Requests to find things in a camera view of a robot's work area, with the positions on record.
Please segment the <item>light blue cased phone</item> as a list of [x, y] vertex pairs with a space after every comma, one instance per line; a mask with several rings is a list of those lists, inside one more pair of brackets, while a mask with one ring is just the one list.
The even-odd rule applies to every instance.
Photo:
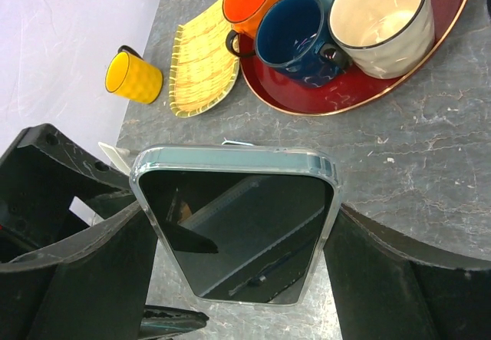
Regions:
[[235, 146], [244, 146], [244, 147], [254, 147], [254, 144], [238, 141], [238, 140], [224, 140], [222, 145], [235, 145]]

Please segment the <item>clear cased black phone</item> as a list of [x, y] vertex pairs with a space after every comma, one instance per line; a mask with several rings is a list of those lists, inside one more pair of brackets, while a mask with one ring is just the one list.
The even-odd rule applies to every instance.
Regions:
[[149, 147], [130, 186], [195, 297], [263, 306], [303, 300], [342, 191], [325, 153], [238, 145]]

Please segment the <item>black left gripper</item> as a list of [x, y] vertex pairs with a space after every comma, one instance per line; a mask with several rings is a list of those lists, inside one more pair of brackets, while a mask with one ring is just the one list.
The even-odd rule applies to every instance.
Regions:
[[88, 228], [70, 209], [75, 198], [104, 220], [133, 202], [128, 176], [55, 126], [23, 129], [1, 157], [1, 261]]

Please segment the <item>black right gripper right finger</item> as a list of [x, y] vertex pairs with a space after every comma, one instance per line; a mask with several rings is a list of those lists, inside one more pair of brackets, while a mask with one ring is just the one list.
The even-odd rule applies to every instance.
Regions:
[[490, 262], [342, 205], [324, 247], [344, 339], [488, 339]]

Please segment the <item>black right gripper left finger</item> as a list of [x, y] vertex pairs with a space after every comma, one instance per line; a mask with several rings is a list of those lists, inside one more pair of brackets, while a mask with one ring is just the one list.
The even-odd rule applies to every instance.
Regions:
[[1, 265], [3, 339], [135, 339], [157, 237], [139, 203]]

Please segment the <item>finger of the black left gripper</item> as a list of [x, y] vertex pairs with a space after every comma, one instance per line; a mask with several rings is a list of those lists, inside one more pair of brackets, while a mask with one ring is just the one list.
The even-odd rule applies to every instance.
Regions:
[[139, 339], [171, 339], [173, 336], [205, 328], [209, 316], [203, 312], [146, 304]]

